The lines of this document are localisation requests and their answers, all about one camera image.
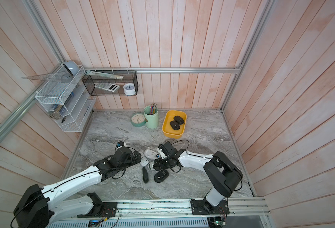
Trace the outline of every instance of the white remote control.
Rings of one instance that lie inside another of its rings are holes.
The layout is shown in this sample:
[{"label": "white remote control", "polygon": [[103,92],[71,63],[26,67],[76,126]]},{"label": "white remote control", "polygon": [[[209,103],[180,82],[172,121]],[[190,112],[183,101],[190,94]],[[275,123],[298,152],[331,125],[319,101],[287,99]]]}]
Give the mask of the white remote control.
[{"label": "white remote control", "polygon": [[140,153],[141,154],[141,162],[140,162],[140,165],[142,166],[142,167],[144,167],[144,166],[146,166],[148,163],[149,163],[149,161],[147,160],[147,158],[143,155],[143,153]]},{"label": "white remote control", "polygon": [[159,153],[157,153],[153,150],[150,150],[150,149],[145,150],[144,154],[148,159],[156,159],[156,158],[160,157]]}]

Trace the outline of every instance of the green pencil cup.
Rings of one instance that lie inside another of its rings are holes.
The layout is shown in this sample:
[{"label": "green pencil cup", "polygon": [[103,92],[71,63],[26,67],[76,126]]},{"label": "green pencil cup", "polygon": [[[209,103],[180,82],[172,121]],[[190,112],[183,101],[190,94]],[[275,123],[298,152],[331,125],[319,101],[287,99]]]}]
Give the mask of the green pencil cup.
[{"label": "green pencil cup", "polygon": [[143,110],[143,114],[145,115],[146,126],[154,129],[159,125],[159,109],[156,107],[156,113],[153,115],[150,115],[150,109],[150,105],[146,106]]}]

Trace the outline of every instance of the white computer mouse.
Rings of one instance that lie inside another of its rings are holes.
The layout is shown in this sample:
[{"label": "white computer mouse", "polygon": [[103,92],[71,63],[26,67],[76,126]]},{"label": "white computer mouse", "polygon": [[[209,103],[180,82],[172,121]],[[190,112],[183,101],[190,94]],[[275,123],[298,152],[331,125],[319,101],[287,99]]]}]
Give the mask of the white computer mouse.
[{"label": "white computer mouse", "polygon": [[150,149],[145,150],[144,155],[148,159],[153,159],[153,160],[160,157],[159,153],[157,153],[156,151],[150,150]]}]

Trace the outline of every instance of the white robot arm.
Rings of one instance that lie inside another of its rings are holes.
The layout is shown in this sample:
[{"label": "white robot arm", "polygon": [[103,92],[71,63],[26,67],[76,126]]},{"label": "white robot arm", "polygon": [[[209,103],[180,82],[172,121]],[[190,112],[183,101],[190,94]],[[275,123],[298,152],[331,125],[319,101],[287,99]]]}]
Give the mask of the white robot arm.
[{"label": "white robot arm", "polygon": [[[141,162],[140,153],[131,152],[123,142],[119,142],[117,146],[114,155],[97,161],[72,177],[42,188],[37,184],[29,187],[13,212],[18,227],[43,228],[74,215],[100,217],[102,212],[112,208],[102,203],[95,193],[89,193],[78,199],[63,200],[88,186],[115,176],[120,170]],[[191,201],[192,208],[202,205],[203,214],[216,213],[216,206],[232,194],[242,179],[242,173],[222,152],[202,155],[183,149],[177,151],[169,141],[159,145],[158,148],[161,157],[154,161],[153,168],[156,171],[179,166],[192,167],[207,173],[214,187],[203,200]]]}]

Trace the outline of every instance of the remote control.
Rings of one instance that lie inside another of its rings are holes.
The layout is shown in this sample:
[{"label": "remote control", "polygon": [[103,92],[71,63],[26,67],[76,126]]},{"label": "remote control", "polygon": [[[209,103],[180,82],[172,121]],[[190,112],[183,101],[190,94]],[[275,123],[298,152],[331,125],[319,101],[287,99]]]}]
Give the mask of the remote control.
[{"label": "remote control", "polygon": [[160,171],[157,172],[157,174],[155,174],[154,176],[154,180],[156,183],[161,183],[163,182],[166,178],[168,178],[169,173],[166,169],[162,169]]},{"label": "remote control", "polygon": [[147,173],[147,169],[145,167],[142,167],[142,176],[143,176],[143,182],[147,184],[149,181],[149,174]]},{"label": "remote control", "polygon": [[140,165],[141,165],[142,167],[144,167],[144,166],[146,166],[146,165],[149,163],[149,161],[147,160],[147,158],[144,156],[143,153],[140,153],[140,154],[141,154],[141,162],[140,162]]},{"label": "remote control", "polygon": [[153,150],[150,150],[150,149],[145,150],[144,154],[145,154],[145,157],[147,157],[148,159],[156,159],[160,157],[159,153]]}]

